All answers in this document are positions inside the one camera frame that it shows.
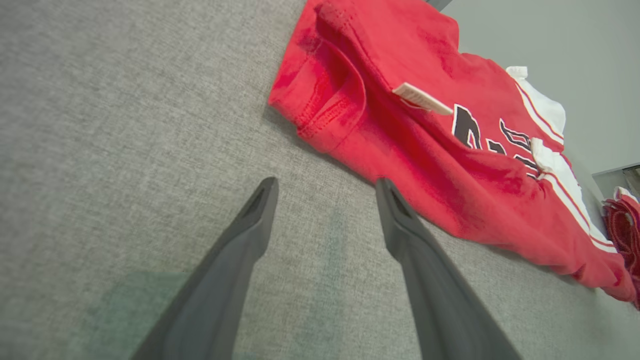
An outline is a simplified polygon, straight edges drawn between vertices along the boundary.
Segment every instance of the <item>red shirt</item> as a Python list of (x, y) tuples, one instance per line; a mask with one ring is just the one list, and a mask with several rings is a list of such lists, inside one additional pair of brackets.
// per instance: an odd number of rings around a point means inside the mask
[[(634, 300), (559, 154), (564, 111), (512, 72), (460, 54), (455, 20), (421, 0), (309, 0), (269, 103), (318, 151), (391, 178), (448, 233)], [(454, 113), (410, 106), (392, 93), (404, 82)]]

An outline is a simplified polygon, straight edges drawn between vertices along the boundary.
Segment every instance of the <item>stacked red garment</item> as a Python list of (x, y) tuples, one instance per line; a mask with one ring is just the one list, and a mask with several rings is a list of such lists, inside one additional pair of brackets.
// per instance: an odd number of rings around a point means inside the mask
[[(406, 83), (452, 111), (400, 98)], [(456, 21), (424, 1), (308, 0), (269, 103), (317, 151), (391, 178), (448, 233), (636, 299), (562, 155), (563, 107), (525, 67), (459, 53)]]
[(624, 188), (616, 188), (613, 199), (604, 205), (609, 237), (625, 259), (625, 267), (636, 287), (634, 304), (640, 310), (640, 204)]

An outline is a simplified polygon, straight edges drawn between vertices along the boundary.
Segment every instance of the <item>red fabric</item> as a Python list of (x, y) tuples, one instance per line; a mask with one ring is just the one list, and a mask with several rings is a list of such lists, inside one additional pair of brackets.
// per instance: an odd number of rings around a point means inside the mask
[[(391, 91), (405, 81), (468, 109), (485, 150), (453, 136), (453, 116), (400, 101)], [(554, 151), (563, 146), (531, 120), (504, 70), (458, 52), (456, 22), (430, 5), (309, 0), (269, 103), (318, 151), (371, 182), (391, 178), (421, 215), (452, 235), (515, 251), (617, 299), (635, 299), (622, 257), (596, 248), (551, 184), (527, 176), (531, 169), (513, 158), (531, 154), (503, 141), (509, 156), (486, 150), (487, 139), (504, 139), (500, 119)]]
[(607, 199), (604, 209), (609, 237), (625, 259), (625, 267), (636, 287), (634, 305), (640, 310), (640, 204), (620, 195), (617, 201)]

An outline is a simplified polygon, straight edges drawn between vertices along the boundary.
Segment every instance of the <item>gray fabric surface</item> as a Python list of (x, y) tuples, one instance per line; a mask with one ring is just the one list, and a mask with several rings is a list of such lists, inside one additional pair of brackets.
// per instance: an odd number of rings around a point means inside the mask
[[(419, 358), (373, 188), (266, 105), (302, 6), (0, 3), (0, 358), (126, 358), (266, 176), (235, 358)], [(630, 305), (428, 227), (525, 358), (640, 350)]]

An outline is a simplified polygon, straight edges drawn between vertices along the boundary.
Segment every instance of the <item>clothing label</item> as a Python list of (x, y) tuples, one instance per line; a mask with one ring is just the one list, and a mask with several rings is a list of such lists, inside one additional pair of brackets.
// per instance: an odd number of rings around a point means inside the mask
[(453, 114), (450, 107), (409, 83), (402, 83), (393, 93), (425, 110), (433, 110), (440, 115)]

